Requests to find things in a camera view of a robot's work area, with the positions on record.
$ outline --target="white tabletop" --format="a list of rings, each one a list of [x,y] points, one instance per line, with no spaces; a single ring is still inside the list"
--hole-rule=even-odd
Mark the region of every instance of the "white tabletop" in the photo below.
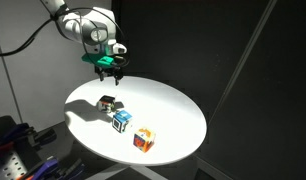
[[[116,97],[133,116],[133,127],[120,134],[111,124],[113,113],[99,112],[97,101]],[[124,77],[118,86],[112,77],[85,83],[65,102],[65,122],[92,152],[129,165],[154,166],[179,161],[192,154],[206,136],[206,121],[199,107],[185,94],[163,83]],[[144,153],[133,145],[141,127],[156,133],[155,144]]]

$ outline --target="cube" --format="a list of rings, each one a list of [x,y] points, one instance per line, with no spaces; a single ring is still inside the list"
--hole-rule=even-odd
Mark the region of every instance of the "cube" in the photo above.
[[[113,115],[112,126],[119,133],[123,133],[132,127],[132,115],[125,110],[117,112]]]
[[[97,108],[101,112],[110,113],[114,110],[115,98],[104,95],[97,103]]]
[[[154,144],[155,132],[143,127],[134,134],[133,144],[143,152],[147,152]]]

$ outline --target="orange cube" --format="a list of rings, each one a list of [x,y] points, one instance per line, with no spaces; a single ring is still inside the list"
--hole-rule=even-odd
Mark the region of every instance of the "orange cube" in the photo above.
[[[134,134],[133,144],[143,152],[147,152],[154,144],[155,132],[145,127]]]

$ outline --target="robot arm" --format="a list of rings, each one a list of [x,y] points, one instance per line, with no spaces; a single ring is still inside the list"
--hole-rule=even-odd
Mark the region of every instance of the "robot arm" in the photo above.
[[[115,39],[116,24],[112,11],[103,8],[75,8],[69,9],[63,0],[41,0],[49,11],[51,17],[56,18],[56,24],[62,36],[72,41],[82,43],[83,46],[93,46],[97,49],[96,54],[86,53],[82,59],[93,63],[99,71],[97,72],[103,80],[103,72],[113,74],[115,79],[121,79],[121,67],[119,62],[125,59],[119,54],[124,54],[127,49],[124,45],[117,43]],[[82,16],[78,9],[91,9]]]

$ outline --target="equipment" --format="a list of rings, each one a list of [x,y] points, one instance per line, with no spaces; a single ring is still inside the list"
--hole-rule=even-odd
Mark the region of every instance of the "equipment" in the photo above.
[[[122,67],[128,64],[128,60],[123,57],[127,52],[124,45],[117,43],[115,39],[116,28],[124,34],[115,23],[112,11],[103,8],[79,7],[69,9],[64,0],[40,0],[51,18],[38,28],[32,36],[18,49],[0,53],[0,56],[8,56],[18,53],[28,47],[38,32],[49,22],[56,23],[59,33],[66,39],[82,43],[85,54],[82,60],[92,63],[95,72],[99,74],[101,81],[104,73],[107,76],[114,76],[116,85],[123,78]],[[82,15],[81,10],[89,10],[88,14]]]
[[[0,117],[0,180],[79,180],[85,165],[81,159],[46,160],[37,153],[57,138],[53,128],[36,132],[28,123],[15,124],[11,116]]]

